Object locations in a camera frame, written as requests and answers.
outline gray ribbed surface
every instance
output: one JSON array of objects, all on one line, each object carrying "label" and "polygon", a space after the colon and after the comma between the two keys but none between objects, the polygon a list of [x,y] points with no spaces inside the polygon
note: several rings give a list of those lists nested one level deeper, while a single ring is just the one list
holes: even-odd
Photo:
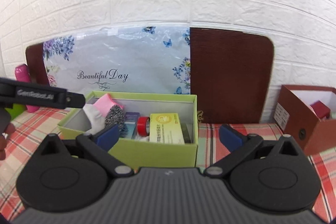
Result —
[{"label": "gray ribbed surface", "polygon": [[108,193],[82,210],[52,214],[28,209],[14,224],[323,224],[312,212],[271,216],[236,201],[222,181],[197,169],[143,168],[115,181]]}]

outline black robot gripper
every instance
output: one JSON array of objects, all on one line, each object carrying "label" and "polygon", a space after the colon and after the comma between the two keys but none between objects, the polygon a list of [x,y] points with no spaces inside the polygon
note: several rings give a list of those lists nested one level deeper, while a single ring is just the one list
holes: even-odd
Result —
[{"label": "black robot gripper", "polygon": [[89,136],[60,140],[49,134],[23,168],[16,189],[25,208],[69,212],[98,200],[111,179],[133,174]]},{"label": "black robot gripper", "polygon": [[203,174],[146,167],[134,174],[92,137],[49,134],[17,179],[27,210],[13,224],[325,223],[311,211],[320,179],[291,136],[264,141],[223,125],[220,139],[231,154]]},{"label": "black robot gripper", "polygon": [[[234,152],[208,167],[206,176],[224,179],[237,199],[256,210],[276,214],[313,207],[320,178],[290,135],[265,141],[257,134],[244,136],[229,125],[222,125],[219,134]],[[235,147],[236,137],[241,146]]]}]

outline red plaid fabric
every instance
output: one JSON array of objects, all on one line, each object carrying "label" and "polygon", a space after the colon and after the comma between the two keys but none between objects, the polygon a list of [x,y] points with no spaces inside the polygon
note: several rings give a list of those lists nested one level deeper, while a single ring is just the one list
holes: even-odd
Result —
[{"label": "red plaid fabric", "polygon": [[[219,140],[220,126],[220,124],[199,124],[196,166],[202,171],[230,153]],[[243,135],[256,133],[265,140],[278,140],[282,135],[276,124],[231,124],[231,126]],[[313,211],[329,223],[336,217],[336,150],[332,148],[309,156],[308,159],[322,182],[322,189]]]},{"label": "red plaid fabric", "polygon": [[58,122],[67,114],[64,110],[40,108],[24,112],[12,123],[16,131],[8,137],[6,159],[0,161],[0,213],[8,220],[24,210],[15,183],[22,168],[49,133],[59,133]]},{"label": "red plaid fabric", "polygon": [[[24,210],[15,189],[17,176],[44,137],[48,133],[60,133],[57,124],[66,114],[64,110],[41,108],[35,113],[24,112],[12,121],[16,131],[8,138],[6,160],[0,161],[0,213],[6,219],[13,220]],[[266,140],[276,140],[282,134],[275,124],[231,126],[244,135],[257,133]],[[219,124],[199,125],[197,166],[201,170],[229,154],[219,141],[219,127]],[[330,222],[336,217],[336,150],[330,149],[310,156],[309,160],[322,181],[322,189],[313,211]]]}]

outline green box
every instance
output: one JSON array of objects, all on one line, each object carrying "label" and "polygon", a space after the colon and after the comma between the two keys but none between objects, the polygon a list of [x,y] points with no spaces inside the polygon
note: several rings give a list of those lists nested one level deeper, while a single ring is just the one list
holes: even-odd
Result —
[{"label": "green box", "polygon": [[17,116],[22,114],[27,108],[25,105],[13,104],[13,108],[5,108],[10,114],[10,120],[13,121]]},{"label": "green box", "polygon": [[[150,167],[194,167],[198,147],[197,96],[93,91],[86,102],[93,104],[105,93],[124,106],[125,112],[178,113],[187,124],[190,144],[162,144],[119,138],[109,153],[133,169]],[[72,109],[58,124],[64,139],[74,139],[89,130],[91,124],[82,109]]]}]

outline brown paper box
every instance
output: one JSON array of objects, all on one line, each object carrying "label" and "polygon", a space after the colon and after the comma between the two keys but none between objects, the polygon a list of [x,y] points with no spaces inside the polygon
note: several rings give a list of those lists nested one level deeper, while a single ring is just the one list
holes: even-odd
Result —
[{"label": "brown paper box", "polygon": [[336,111],[336,89],[325,86],[283,85],[274,118],[294,137],[306,155],[336,146],[336,119],[319,119],[309,105],[320,100]]}]

